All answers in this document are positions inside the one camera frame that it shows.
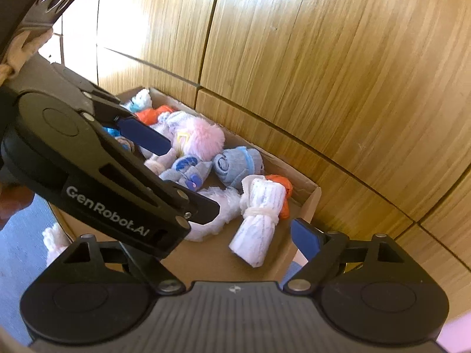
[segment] orange cloth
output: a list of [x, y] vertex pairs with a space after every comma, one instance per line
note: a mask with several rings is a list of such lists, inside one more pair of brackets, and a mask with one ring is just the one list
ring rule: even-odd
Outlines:
[[280, 212], [280, 219], [288, 219], [290, 217], [290, 208], [288, 206], [288, 199], [293, 194], [293, 185], [288, 180], [281, 175], [267, 175], [266, 178], [272, 182], [277, 182], [282, 184], [286, 188], [286, 196], [284, 197], [283, 207]]
[[136, 113], [137, 117], [142, 123], [146, 125], [154, 125], [157, 123], [159, 115], [165, 112], [173, 113], [175, 109], [171, 108], [168, 105], [162, 105], [156, 109], [145, 109]]

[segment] hand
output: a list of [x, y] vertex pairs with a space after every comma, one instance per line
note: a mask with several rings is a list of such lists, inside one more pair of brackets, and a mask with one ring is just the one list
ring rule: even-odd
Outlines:
[[28, 207], [34, 192], [24, 186], [2, 187], [0, 184], [0, 230], [10, 218], [23, 208]]

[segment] gray ribbed plate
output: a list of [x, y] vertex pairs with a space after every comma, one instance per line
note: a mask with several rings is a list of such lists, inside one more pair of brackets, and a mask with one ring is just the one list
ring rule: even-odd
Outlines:
[[377, 348], [332, 329], [306, 297], [289, 296], [273, 282], [197, 282], [192, 290], [160, 299], [133, 331], [91, 347], [42, 340], [37, 352], [83, 353], [439, 353], [435, 343]]

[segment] cardboard box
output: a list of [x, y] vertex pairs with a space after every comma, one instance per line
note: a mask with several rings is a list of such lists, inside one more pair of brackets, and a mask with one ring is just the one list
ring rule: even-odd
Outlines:
[[[118, 97], [122, 101], [129, 100], [140, 88], [133, 89]], [[197, 114], [191, 108], [170, 98], [155, 89], [151, 89], [152, 104], [154, 107], [166, 104], [179, 110], [184, 110], [194, 115]], [[225, 148], [236, 146], [248, 146], [260, 151], [265, 174], [278, 174], [287, 177], [293, 184], [293, 196], [289, 200], [290, 219], [280, 220], [275, 228], [275, 234], [270, 244], [263, 265], [252, 268], [244, 260], [233, 254], [228, 245], [242, 223], [242, 217], [234, 219], [226, 224], [219, 235], [209, 236], [203, 242], [187, 242], [184, 240], [166, 259], [162, 260], [175, 276], [189, 285], [194, 280], [209, 281], [280, 281], [293, 261], [298, 249], [291, 240], [291, 219], [301, 217], [310, 222], [314, 216], [317, 204], [321, 196], [321, 189], [313, 181], [284, 163], [282, 160], [269, 154], [261, 148], [249, 144], [242, 137], [223, 129], [225, 133]], [[224, 185], [211, 172], [204, 187]], [[108, 236], [92, 229], [88, 225], [74, 219], [70, 215], [51, 206], [64, 231], [72, 239], [84, 233], [93, 233], [99, 241], [112, 240]]]

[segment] blue mat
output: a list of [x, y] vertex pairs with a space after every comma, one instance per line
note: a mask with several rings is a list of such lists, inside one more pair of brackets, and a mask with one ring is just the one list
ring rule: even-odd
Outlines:
[[47, 202], [36, 195], [33, 203], [0, 231], [0, 325], [25, 345], [31, 338], [19, 313], [20, 298], [46, 268], [42, 232], [55, 222]]

